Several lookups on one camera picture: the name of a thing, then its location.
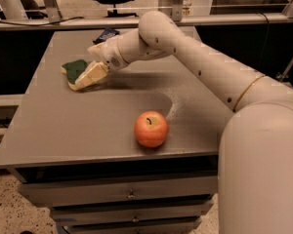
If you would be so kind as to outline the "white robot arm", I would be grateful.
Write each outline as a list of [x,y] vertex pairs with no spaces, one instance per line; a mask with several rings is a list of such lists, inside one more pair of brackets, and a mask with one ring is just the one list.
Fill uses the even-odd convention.
[[219,234],[293,234],[293,89],[187,35],[165,14],[90,48],[78,88],[172,55],[233,113],[219,148]]

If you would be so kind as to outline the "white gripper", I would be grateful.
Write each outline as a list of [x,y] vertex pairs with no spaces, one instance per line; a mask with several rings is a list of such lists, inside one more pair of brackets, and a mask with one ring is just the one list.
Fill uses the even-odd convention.
[[75,80],[76,87],[87,88],[105,78],[108,70],[118,71],[127,67],[129,62],[121,54],[122,43],[123,38],[115,36],[89,47],[88,52],[95,61],[92,61]]

